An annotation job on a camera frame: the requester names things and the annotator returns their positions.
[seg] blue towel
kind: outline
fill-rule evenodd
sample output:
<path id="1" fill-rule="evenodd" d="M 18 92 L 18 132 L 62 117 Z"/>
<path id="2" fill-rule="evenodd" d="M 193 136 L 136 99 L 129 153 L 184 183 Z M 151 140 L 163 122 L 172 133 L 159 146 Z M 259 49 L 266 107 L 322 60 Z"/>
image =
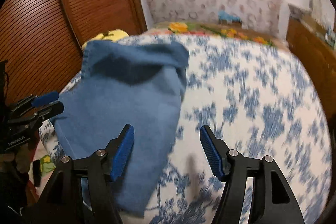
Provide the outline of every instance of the blue towel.
<path id="1" fill-rule="evenodd" d="M 242 21 L 240 17 L 232 16 L 228 14 L 227 12 L 225 12 L 224 10 L 220 10 L 218 12 L 218 18 L 219 20 L 226 20 L 226 21 L 237 21 L 237 22 Z"/>
<path id="2" fill-rule="evenodd" d="M 185 47 L 174 41 L 145 46 L 92 41 L 81 81 L 60 95 L 64 112 L 53 123 L 73 159 L 105 148 L 125 124 L 134 127 L 130 160 L 114 191 L 121 209 L 144 215 L 174 142 L 188 59 Z"/>

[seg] blue and white bedspread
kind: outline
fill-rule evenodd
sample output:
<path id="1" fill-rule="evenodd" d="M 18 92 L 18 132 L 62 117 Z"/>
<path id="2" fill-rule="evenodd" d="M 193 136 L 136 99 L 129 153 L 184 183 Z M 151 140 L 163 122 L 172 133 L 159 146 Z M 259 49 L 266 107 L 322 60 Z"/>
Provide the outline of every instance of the blue and white bedspread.
<path id="1" fill-rule="evenodd" d="M 313 223 L 329 192 L 331 149 L 320 100 L 301 62 L 274 47 L 236 39 L 144 35 L 118 43 L 170 43 L 172 39 L 190 52 L 176 142 L 145 218 L 122 215 L 124 223 L 211 223 L 224 183 L 212 175 L 200 144 L 199 130 L 204 124 L 245 156 L 273 156 L 305 223 Z M 78 81 L 80 73 L 64 91 Z M 63 151 L 53 126 L 45 122 L 39 133 L 57 162 Z M 240 223 L 248 220 L 252 185 L 248 179 Z"/>

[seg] yellow flower pattern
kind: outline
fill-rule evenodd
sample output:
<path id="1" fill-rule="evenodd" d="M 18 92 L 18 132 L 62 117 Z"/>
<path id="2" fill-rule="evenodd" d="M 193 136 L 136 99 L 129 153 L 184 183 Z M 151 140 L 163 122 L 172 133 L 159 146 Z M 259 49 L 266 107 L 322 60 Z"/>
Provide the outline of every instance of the yellow flower pattern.
<path id="1" fill-rule="evenodd" d="M 233 35 L 236 35 L 237 31 L 235 29 L 229 29 L 229 33 L 232 33 Z"/>
<path id="2" fill-rule="evenodd" d="M 50 156 L 47 155 L 43 158 L 43 162 L 50 162 Z"/>
<path id="3" fill-rule="evenodd" d="M 188 30 L 188 25 L 180 22 L 172 22 L 169 24 L 168 29 L 174 33 L 186 32 Z"/>
<path id="4" fill-rule="evenodd" d="M 234 38 L 234 37 L 235 37 L 235 34 L 229 32 L 229 33 L 226 34 L 226 37 Z"/>
<path id="5" fill-rule="evenodd" d="M 241 33 L 241 32 L 238 33 L 238 37 L 239 37 L 240 39 L 243 39 L 243 40 L 248 40 L 248 39 L 249 39 L 249 37 L 248 37 L 247 35 L 244 35 L 244 34 Z"/>
<path id="6" fill-rule="evenodd" d="M 253 41 L 261 43 L 261 44 L 265 44 L 265 45 L 268 44 L 268 42 L 264 38 L 262 38 L 262 37 L 256 37 L 256 38 L 253 39 Z"/>

